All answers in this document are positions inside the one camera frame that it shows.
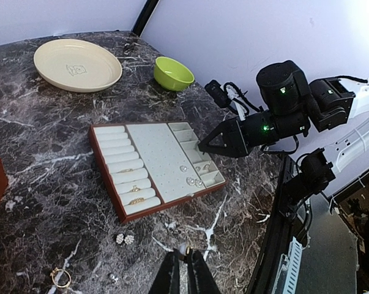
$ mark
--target black frame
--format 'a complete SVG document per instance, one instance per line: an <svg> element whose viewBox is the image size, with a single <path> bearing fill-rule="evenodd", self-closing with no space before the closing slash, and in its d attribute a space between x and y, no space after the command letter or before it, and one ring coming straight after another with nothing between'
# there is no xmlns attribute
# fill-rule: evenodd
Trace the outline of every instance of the black frame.
<svg viewBox="0 0 369 294"><path fill-rule="evenodd" d="M369 172L363 172L353 183L348 185L343 190L337 192L334 196L334 200L337 203L341 203L343 200L349 198L352 194L356 193L362 188L362 185L369 184Z"/></svg>
<svg viewBox="0 0 369 294"><path fill-rule="evenodd" d="M158 4L158 0L147 0L141 13L138 15L136 23L132 29L132 32L138 37L142 34L147 22L149 21L155 7Z"/></svg>
<svg viewBox="0 0 369 294"><path fill-rule="evenodd" d="M285 196L282 192L283 184L293 177L293 167L294 161L289 156L285 156L266 234L245 294L271 293L281 254L287 254L289 251L289 245L293 239L292 222L282 216L279 206Z"/></svg>

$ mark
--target ceramic dish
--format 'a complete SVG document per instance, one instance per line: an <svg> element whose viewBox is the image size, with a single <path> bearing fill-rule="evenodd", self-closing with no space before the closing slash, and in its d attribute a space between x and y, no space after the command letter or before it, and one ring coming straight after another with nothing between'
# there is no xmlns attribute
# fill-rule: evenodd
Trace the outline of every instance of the ceramic dish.
<svg viewBox="0 0 369 294"><path fill-rule="evenodd" d="M122 76L122 65L112 53L75 39L43 44L34 54L34 64L47 82L72 92L101 91Z"/></svg>

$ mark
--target white wall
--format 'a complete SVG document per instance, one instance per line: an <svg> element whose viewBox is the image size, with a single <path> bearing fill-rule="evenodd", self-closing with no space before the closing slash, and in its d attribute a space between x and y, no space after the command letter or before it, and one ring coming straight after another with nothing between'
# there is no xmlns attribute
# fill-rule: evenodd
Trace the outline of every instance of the white wall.
<svg viewBox="0 0 369 294"><path fill-rule="evenodd" d="M146 0L0 0L0 45L91 31L129 31Z"/></svg>
<svg viewBox="0 0 369 294"><path fill-rule="evenodd" d="M292 59L309 81L369 77L369 0L160 0L142 38L183 62L202 85L215 78L249 90L255 105L263 103L256 74L273 62ZM332 143L368 116L321 134L313 128L294 158ZM339 174L327 194L368 168L369 153Z"/></svg>

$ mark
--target wooden tray frame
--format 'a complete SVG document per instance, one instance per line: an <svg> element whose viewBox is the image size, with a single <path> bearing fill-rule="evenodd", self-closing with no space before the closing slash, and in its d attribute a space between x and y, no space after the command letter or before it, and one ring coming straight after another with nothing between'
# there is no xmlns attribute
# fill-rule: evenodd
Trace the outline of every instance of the wooden tray frame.
<svg viewBox="0 0 369 294"><path fill-rule="evenodd" d="M186 121L170 121L170 122L141 122L141 123L128 123L128 124L152 124L152 123L161 124L161 123L187 123L187 122ZM97 143L97 137L95 135L94 128L95 127L124 126L126 132L129 135L129 139L132 142L132 145L135 147L135 150L138 152L138 149L136 148L136 145L134 144L134 142L132 140L130 132L126 128L126 125L128 125L128 124L126 124L126 123L123 123L123 124L93 124L93 125L90 126L89 132L88 132L89 141L91 143L92 150L94 152L94 156L95 156L95 159L96 159L97 166L99 167L99 170L102 174L103 182L104 182L105 187L107 189L108 195L111 198L113 206L116 210L116 214L119 217L119 220L122 224L133 221L133 220L138 219L140 217L147 216L147 215L152 214L152 213L156 213L157 211L161 211L161 210L170 208L172 206L190 201L193 198L201 197L201 196L206 195L208 193L211 193L213 191L219 190L227 184L227 180L225 179L225 182L217 184L217 185L212 186L210 188L206 188L205 190L196 192L196 193L194 193L194 195L192 197L191 196L182 197L180 199L173 200L173 201L168 202L168 203L164 203L163 198L160 195L160 192L157 190L157 188L156 188L156 186L153 182L153 179L149 175L148 178L152 183L152 188L155 190L156 196L160 199L161 204L157 205L157 206L154 206L152 208L149 208L149 209L139 211L137 213L127 215L125 213L125 210L124 210L124 207L122 205L121 199L119 198L119 194L116 192L115 185L113 183L112 177L110 176L110 173L109 173L109 171L106 167L106 163L104 161L103 154L102 154L102 152L99 148L99 144Z"/></svg>

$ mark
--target jewelry tray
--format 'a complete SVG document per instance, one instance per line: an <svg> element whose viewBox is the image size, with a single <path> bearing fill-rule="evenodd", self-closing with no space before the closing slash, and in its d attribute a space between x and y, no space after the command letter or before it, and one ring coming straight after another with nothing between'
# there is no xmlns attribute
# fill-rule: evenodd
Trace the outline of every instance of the jewelry tray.
<svg viewBox="0 0 369 294"><path fill-rule="evenodd" d="M89 140L122 223L226 184L187 122L92 125Z"/></svg>

